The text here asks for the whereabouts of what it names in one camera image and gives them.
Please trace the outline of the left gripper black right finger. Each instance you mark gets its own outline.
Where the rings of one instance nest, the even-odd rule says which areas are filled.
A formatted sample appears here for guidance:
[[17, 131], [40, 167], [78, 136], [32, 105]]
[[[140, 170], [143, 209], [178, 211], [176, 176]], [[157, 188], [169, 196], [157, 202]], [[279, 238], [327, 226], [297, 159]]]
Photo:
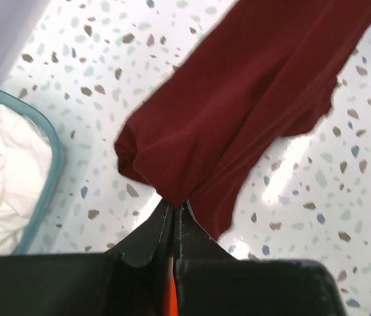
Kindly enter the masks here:
[[238, 260], [197, 223], [176, 214], [174, 278], [179, 315], [345, 315], [327, 268], [310, 259]]

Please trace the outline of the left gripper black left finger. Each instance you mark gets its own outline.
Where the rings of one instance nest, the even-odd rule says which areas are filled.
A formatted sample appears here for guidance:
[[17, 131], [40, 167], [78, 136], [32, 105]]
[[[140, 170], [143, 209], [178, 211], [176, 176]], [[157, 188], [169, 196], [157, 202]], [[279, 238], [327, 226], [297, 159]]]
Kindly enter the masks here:
[[171, 207], [104, 252], [0, 256], [0, 315], [164, 315]]

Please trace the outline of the dark red t-shirt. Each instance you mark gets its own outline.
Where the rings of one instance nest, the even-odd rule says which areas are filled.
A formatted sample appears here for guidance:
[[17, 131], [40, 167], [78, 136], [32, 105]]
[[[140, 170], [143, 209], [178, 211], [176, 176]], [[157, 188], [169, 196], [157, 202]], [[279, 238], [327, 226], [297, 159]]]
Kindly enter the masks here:
[[119, 173], [173, 207], [189, 201], [218, 238], [270, 144], [329, 112], [370, 25], [371, 0], [238, 1], [126, 121], [114, 145]]

